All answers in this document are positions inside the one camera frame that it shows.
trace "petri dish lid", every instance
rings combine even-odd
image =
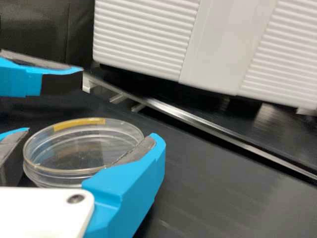
[[[40,187],[81,187],[144,139],[125,121],[82,118],[60,122],[31,136],[23,147],[25,174]]]

